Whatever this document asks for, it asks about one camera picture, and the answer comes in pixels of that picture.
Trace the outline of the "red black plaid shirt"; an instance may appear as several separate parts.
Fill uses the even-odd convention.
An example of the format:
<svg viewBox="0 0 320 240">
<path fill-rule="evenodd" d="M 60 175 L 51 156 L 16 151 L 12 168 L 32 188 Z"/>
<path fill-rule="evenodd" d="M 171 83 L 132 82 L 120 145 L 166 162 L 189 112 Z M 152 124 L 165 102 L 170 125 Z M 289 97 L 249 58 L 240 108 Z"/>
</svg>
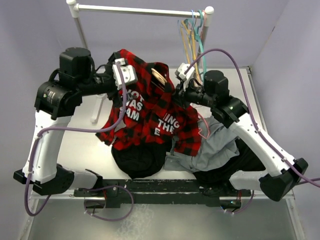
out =
<svg viewBox="0 0 320 240">
<path fill-rule="evenodd" d="M 133 98 L 126 103 L 124 127 L 96 133 L 96 137 L 117 150 L 142 143 L 164 144 L 176 138 L 175 151 L 196 156 L 201 146 L 198 112 L 192 106 L 182 108 L 174 103 L 169 67 L 162 62 L 145 62 L 126 49 L 118 54 L 134 67 L 138 80 L 126 88 Z M 156 85 L 151 68 L 165 77 L 164 88 Z"/>
</svg>

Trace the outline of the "cream plastic hanger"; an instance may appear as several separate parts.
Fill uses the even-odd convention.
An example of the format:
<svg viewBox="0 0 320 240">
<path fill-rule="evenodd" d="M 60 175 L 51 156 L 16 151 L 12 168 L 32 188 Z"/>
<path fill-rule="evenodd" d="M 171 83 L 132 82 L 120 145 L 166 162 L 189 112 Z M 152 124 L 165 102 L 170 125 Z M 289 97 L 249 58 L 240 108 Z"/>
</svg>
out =
<svg viewBox="0 0 320 240">
<path fill-rule="evenodd" d="M 155 84 L 159 86 L 160 88 L 164 88 L 167 80 L 165 79 L 164 76 L 162 76 L 156 69 L 151 68 L 151 74 L 155 78 Z"/>
</svg>

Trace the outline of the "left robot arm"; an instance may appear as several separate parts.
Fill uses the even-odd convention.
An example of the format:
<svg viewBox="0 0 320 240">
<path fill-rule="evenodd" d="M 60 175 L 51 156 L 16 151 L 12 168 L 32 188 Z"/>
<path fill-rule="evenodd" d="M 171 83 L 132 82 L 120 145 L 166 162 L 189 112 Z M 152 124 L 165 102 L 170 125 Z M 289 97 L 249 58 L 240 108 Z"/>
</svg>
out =
<svg viewBox="0 0 320 240">
<path fill-rule="evenodd" d="M 35 98 L 35 128 L 25 166 L 13 173 L 21 184 L 32 184 L 41 196 L 85 189 L 91 196 L 103 191 L 103 177 L 92 170 L 67 169 L 58 164 L 58 155 L 68 124 L 83 97 L 107 94 L 118 100 L 112 65 L 121 57 L 118 51 L 109 57 L 104 73 L 98 73 L 91 52 L 70 47 L 59 55 L 59 67 L 40 85 Z"/>
</svg>

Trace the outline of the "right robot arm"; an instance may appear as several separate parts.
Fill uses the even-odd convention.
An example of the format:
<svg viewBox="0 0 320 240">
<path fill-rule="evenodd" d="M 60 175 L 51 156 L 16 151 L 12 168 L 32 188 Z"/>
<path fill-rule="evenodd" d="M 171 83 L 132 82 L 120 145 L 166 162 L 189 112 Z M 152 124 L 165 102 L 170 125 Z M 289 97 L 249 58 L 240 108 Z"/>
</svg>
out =
<svg viewBox="0 0 320 240">
<path fill-rule="evenodd" d="M 194 69 L 177 69 L 176 86 L 179 102 L 186 106 L 195 103 L 210 108 L 213 117 L 231 130 L 254 152 L 265 167 L 264 171 L 238 170 L 222 183 L 228 196 L 239 190 L 263 192 L 270 200 L 280 201 L 298 184 L 308 168 L 308 163 L 283 150 L 250 116 L 248 106 L 230 95 L 229 81 L 219 70 L 209 70 L 204 75 L 203 87 L 196 87 Z"/>
</svg>

